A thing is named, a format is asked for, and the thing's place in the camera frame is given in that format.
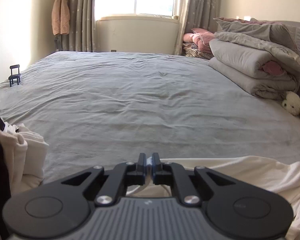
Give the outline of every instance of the bed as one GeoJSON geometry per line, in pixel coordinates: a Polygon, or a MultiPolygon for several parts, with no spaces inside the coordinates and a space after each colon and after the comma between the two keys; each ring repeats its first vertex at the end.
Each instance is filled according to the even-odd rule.
{"type": "Polygon", "coordinates": [[[140,152],[300,161],[300,119],[280,102],[246,93],[207,62],[56,52],[29,67],[19,86],[0,84],[0,115],[50,145],[45,183],[96,164],[135,161],[140,152]]]}

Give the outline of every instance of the folded white clothes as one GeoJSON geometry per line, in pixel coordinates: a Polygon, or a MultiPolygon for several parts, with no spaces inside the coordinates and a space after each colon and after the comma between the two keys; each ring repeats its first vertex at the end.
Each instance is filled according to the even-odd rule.
{"type": "MultiPolygon", "coordinates": [[[[300,162],[291,165],[274,159],[246,156],[220,159],[161,159],[162,162],[175,162],[186,169],[205,166],[235,179],[275,192],[284,197],[292,206],[294,220],[286,239],[294,240],[300,233],[300,162]]],[[[169,190],[150,184],[137,197],[167,197],[169,190]]]]}
{"type": "Polygon", "coordinates": [[[43,165],[49,146],[43,137],[24,124],[16,126],[5,122],[4,130],[0,130],[0,144],[9,173],[11,194],[39,186],[44,178],[43,165]]]}
{"type": "Polygon", "coordinates": [[[23,170],[26,159],[26,152],[28,150],[28,143],[21,134],[16,134],[18,143],[14,148],[14,174],[11,185],[11,195],[18,193],[20,190],[20,183],[23,177],[23,170]]]}
{"type": "Polygon", "coordinates": [[[41,182],[44,178],[43,166],[49,145],[45,143],[42,136],[38,133],[29,131],[23,124],[19,126],[19,134],[21,134],[28,143],[23,174],[33,175],[41,179],[41,182]]]}

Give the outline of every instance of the gray ribbed plate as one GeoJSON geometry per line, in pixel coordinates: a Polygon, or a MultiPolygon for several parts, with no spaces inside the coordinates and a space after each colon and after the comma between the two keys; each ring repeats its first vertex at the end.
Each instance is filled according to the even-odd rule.
{"type": "Polygon", "coordinates": [[[205,221],[200,209],[175,198],[121,198],[97,208],[77,231],[59,240],[229,240],[205,221]]]}

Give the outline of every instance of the stuffed animal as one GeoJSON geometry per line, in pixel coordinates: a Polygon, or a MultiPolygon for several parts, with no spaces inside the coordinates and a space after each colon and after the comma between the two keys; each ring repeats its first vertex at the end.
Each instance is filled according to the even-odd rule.
{"type": "Polygon", "coordinates": [[[286,100],[282,102],[282,106],[290,114],[297,116],[300,114],[300,97],[289,91],[286,94],[286,100]]]}

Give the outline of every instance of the stack of bedding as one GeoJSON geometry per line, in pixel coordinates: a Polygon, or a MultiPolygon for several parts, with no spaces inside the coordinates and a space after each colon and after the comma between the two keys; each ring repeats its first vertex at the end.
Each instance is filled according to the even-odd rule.
{"type": "Polygon", "coordinates": [[[222,32],[210,41],[209,66],[251,95],[282,100],[300,86],[300,56],[280,23],[215,19],[222,32]]]}
{"type": "Polygon", "coordinates": [[[185,56],[211,59],[213,54],[209,42],[215,38],[214,34],[200,28],[193,28],[191,30],[193,33],[186,33],[183,36],[185,56]]]}

